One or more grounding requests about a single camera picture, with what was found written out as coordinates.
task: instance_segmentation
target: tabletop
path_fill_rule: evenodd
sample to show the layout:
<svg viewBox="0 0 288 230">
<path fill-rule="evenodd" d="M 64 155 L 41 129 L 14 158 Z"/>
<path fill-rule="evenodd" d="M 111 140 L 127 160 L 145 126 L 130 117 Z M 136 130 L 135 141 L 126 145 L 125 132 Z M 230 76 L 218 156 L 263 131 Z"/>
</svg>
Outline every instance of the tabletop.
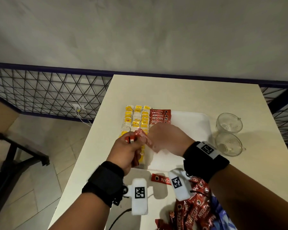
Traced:
<svg viewBox="0 0 288 230">
<path fill-rule="evenodd" d="M 237 115 L 243 122 L 237 136 L 246 151 L 227 158 L 233 166 L 288 201 L 288 149 L 258 85 L 114 75 L 50 226 L 80 195 L 95 168 L 106 160 L 120 134 L 124 110 L 129 104 L 205 113 L 213 133 L 219 114 Z"/>
</svg>

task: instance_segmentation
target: black wrist strap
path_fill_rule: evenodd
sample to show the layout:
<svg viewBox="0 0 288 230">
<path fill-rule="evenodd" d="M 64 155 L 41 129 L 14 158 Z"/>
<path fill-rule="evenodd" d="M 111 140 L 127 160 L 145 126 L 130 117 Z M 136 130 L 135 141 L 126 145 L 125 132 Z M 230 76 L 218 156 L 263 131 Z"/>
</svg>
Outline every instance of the black wrist strap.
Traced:
<svg viewBox="0 0 288 230">
<path fill-rule="evenodd" d="M 185 159 L 184 170 L 188 174 L 200 177 L 208 183 L 217 171 L 224 169 L 229 164 L 229 160 L 221 155 L 212 159 L 197 147 L 199 143 L 199 141 L 194 142 L 185 151 L 183 155 Z"/>
<path fill-rule="evenodd" d="M 103 162 L 88 179 L 82 193 L 94 193 L 109 207 L 123 197 L 124 171 L 116 164 Z"/>
</svg>

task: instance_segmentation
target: glass cup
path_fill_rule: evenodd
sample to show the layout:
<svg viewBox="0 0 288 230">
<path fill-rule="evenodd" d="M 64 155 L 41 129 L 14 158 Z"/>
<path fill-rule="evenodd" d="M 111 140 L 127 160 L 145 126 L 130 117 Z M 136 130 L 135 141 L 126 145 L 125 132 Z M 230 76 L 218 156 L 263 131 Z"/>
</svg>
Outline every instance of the glass cup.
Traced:
<svg viewBox="0 0 288 230">
<path fill-rule="evenodd" d="M 238 133 L 242 130 L 242 127 L 241 119 L 231 113 L 222 113 L 216 120 L 218 132 Z"/>
<path fill-rule="evenodd" d="M 227 156 L 238 156 L 246 150 L 241 141 L 229 132 L 221 132 L 216 136 L 216 148 Z"/>
</svg>

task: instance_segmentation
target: wall outlet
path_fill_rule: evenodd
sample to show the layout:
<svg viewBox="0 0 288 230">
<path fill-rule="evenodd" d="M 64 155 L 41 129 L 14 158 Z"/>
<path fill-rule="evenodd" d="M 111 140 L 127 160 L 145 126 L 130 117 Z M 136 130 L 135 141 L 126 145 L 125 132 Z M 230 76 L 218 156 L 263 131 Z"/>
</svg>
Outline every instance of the wall outlet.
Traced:
<svg viewBox="0 0 288 230">
<path fill-rule="evenodd" d="M 79 105 L 78 103 L 73 103 L 72 106 L 77 110 L 85 110 L 84 105 Z"/>
</svg>

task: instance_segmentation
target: tiled floor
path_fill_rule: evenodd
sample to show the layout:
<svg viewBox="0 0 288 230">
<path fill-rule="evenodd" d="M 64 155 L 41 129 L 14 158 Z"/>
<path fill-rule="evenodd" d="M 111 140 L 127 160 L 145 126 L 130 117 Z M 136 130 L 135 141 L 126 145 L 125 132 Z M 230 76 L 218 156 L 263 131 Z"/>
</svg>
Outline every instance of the tiled floor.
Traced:
<svg viewBox="0 0 288 230">
<path fill-rule="evenodd" d="M 20 115 L 9 128 L 18 139 L 49 155 L 26 170 L 0 212 L 0 230 L 46 230 L 90 128 L 81 122 Z M 0 141 L 0 166 L 9 144 Z M 16 159 L 30 155 L 18 152 Z"/>
</svg>

